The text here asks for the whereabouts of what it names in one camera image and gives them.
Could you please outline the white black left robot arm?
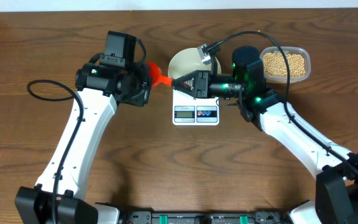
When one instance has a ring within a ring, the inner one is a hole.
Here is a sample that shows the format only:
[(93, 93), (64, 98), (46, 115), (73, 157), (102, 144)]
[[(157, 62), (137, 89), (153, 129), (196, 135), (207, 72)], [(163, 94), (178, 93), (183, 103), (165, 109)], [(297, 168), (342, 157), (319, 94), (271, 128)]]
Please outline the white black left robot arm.
[(15, 206), (23, 223), (120, 223), (118, 208), (85, 202), (90, 169), (101, 137), (121, 103), (144, 106), (152, 78), (133, 35), (110, 31), (104, 52), (76, 72), (75, 90), (49, 80), (70, 94), (71, 113), (58, 146), (35, 186), (20, 187)]

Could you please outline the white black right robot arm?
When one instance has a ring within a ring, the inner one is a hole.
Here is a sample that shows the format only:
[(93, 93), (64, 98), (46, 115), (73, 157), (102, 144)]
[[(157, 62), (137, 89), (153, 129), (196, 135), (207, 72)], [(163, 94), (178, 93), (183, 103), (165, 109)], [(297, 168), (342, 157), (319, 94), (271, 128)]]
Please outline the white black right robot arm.
[(282, 143), (316, 182), (313, 201), (288, 213), (292, 223), (358, 223), (358, 153), (332, 142), (305, 121), (266, 84), (265, 60), (255, 47), (232, 53), (232, 73), (202, 47), (185, 49), (170, 61), (174, 123), (217, 124), (217, 98), (233, 98), (242, 117)]

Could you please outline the red measuring scoop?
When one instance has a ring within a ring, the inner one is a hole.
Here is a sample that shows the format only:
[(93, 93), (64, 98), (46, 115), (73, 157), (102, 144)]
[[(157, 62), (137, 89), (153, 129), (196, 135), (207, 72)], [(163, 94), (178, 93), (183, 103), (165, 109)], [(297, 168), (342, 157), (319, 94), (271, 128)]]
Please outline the red measuring scoop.
[(147, 62), (146, 65), (149, 66), (149, 76), (152, 78), (152, 88), (158, 86), (159, 84), (172, 87), (173, 78), (164, 76), (156, 63)]

